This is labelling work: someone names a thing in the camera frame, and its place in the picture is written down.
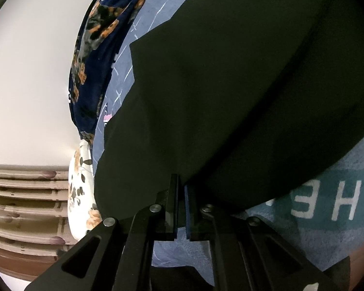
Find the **beige headboard panel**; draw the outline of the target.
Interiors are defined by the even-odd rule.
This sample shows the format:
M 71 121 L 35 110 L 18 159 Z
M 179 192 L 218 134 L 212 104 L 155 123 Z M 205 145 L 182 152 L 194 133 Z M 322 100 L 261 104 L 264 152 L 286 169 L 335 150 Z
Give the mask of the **beige headboard panel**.
M 0 272 L 33 281 L 76 244 L 68 168 L 0 165 Z

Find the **navy dog print blanket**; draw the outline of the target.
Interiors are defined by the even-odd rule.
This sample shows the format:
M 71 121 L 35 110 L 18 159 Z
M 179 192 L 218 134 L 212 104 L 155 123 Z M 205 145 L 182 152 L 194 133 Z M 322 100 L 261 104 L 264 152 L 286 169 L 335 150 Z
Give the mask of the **navy dog print blanket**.
M 92 145 L 115 55 L 146 0 L 93 0 L 76 39 L 68 91 L 71 120 Z

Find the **white floral pillow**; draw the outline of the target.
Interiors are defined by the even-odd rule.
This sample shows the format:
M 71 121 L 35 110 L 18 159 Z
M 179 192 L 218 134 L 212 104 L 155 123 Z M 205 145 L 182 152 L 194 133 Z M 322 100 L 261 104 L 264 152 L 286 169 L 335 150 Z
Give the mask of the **white floral pillow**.
M 80 141 L 69 164 L 67 218 L 77 241 L 102 221 L 94 198 L 91 149 L 85 140 Z

